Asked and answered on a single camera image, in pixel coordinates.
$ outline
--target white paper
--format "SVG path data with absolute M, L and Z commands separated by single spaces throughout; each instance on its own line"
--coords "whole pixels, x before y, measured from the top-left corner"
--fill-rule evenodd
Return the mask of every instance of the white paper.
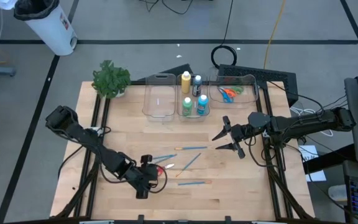
M 301 151 L 302 156 L 306 161 L 318 157 L 318 155 L 315 155 L 315 154 L 317 154 L 316 146 L 299 146 L 299 150 Z M 313 181 L 326 181 L 327 180 L 323 170 L 314 172 L 314 173 L 310 174 L 310 176 Z M 307 174 L 306 174 L 306 180 L 308 182 L 310 182 L 309 175 L 307 175 Z

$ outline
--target potted plant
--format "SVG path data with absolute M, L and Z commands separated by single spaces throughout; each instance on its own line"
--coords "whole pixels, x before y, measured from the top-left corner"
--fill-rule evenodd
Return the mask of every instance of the potted plant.
M 111 60 L 100 64 L 100 71 L 93 71 L 93 88 L 106 98 L 121 97 L 125 89 L 131 84 L 128 70 L 114 67 Z

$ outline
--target paint bottle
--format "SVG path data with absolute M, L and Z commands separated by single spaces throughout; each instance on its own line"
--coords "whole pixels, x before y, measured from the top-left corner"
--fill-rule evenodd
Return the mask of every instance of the paint bottle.
M 193 80 L 193 96 L 199 97 L 201 94 L 201 76 L 196 75 Z
M 189 116 L 191 115 L 191 108 L 193 107 L 193 103 L 191 102 L 190 97 L 186 97 L 183 100 L 183 111 L 182 111 L 182 115 L 183 116 Z
M 198 115 L 204 115 L 207 106 L 208 106 L 208 97 L 206 97 L 206 95 L 201 95 L 198 98 L 198 105 L 197 105 Z
M 181 91 L 182 91 L 182 93 L 190 92 L 190 81 L 191 81 L 191 75 L 189 72 L 185 71 L 181 75 Z

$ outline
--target wooden tabletop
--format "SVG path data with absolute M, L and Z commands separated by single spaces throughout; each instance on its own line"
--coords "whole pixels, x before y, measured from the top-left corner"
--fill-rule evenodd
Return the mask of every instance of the wooden tabletop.
M 275 116 L 290 116 L 285 92 L 268 85 L 270 101 Z M 222 130 L 224 115 L 231 124 L 246 124 L 247 117 L 257 111 L 255 103 L 244 109 L 214 109 L 202 123 L 182 123 L 177 115 L 172 122 L 150 122 L 142 112 L 145 86 L 130 86 L 125 96 L 113 99 L 109 108 L 107 126 L 112 129 L 104 138 L 107 148 L 126 153 L 139 162 L 141 155 L 161 156 L 178 153 L 174 159 L 162 162 L 164 166 L 174 163 L 167 170 L 167 187 L 159 194 L 149 194 L 146 200 L 135 198 L 135 190 L 129 184 L 109 184 L 98 178 L 92 219 L 136 220 L 145 215 L 146 220 L 224 220 L 229 215 L 235 221 L 274 220 L 272 197 L 266 168 L 258 167 L 242 144 L 246 157 L 239 159 L 236 152 L 214 148 L 231 142 L 229 137 L 212 142 Z M 76 112 L 82 126 L 91 124 L 96 92 L 91 82 L 83 82 Z M 264 96 L 261 92 L 265 112 Z M 99 122 L 103 106 L 99 113 Z M 298 147 L 292 140 L 292 146 Z M 208 146 L 208 149 L 175 151 L 174 147 Z M 69 142 L 65 157 L 70 155 L 77 144 Z M 252 152 L 260 163 L 261 138 L 257 137 Z M 179 171 L 199 152 L 201 155 L 178 177 Z M 299 152 L 284 149 L 287 171 L 285 172 L 290 192 L 299 204 L 314 216 L 310 194 L 303 172 Z M 51 215 L 56 215 L 69 202 L 74 189 L 78 188 L 85 150 L 68 161 L 62 169 Z M 212 184 L 179 186 L 180 182 L 212 180 Z M 285 217 L 282 194 L 277 188 L 281 214 Z M 83 203 L 81 214 L 85 214 Z

